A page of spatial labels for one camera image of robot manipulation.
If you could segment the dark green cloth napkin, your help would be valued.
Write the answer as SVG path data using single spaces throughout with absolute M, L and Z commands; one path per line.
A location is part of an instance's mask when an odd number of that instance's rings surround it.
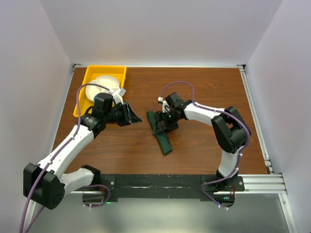
M 152 128 L 153 122 L 156 120 L 155 119 L 155 112 L 147 111 L 146 115 L 147 115 L 151 130 L 153 131 L 153 128 Z M 168 139 L 167 133 L 162 133 L 160 135 L 153 135 L 153 136 L 156 138 L 163 155 L 168 155 L 169 153 L 172 152 L 173 149 L 172 149 L 171 143 Z

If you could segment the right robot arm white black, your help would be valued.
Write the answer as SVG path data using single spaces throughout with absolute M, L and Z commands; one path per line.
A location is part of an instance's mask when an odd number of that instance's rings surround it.
M 164 155 L 173 148 L 168 139 L 168 132 L 178 129 L 178 121 L 194 120 L 213 128 L 217 143 L 222 149 L 221 163 L 216 171 L 216 179 L 206 181 L 216 189 L 227 191 L 234 184 L 238 175 L 242 151 L 248 145 L 251 132 L 238 110 L 228 108 L 212 108 L 193 100 L 184 101 L 174 92 L 166 98 L 159 98 L 161 111 L 146 113 L 152 133 Z

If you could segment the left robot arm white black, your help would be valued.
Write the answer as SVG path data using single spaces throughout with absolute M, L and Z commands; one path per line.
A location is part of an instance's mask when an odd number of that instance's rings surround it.
M 123 127 L 141 123 L 128 102 L 117 103 L 108 93 L 95 96 L 91 113 L 85 113 L 66 139 L 38 164 L 29 163 L 23 171 L 23 195 L 27 200 L 52 210 L 65 195 L 87 187 L 96 190 L 101 185 L 101 172 L 91 166 L 82 166 L 75 172 L 65 170 L 78 153 L 93 141 L 107 124 Z

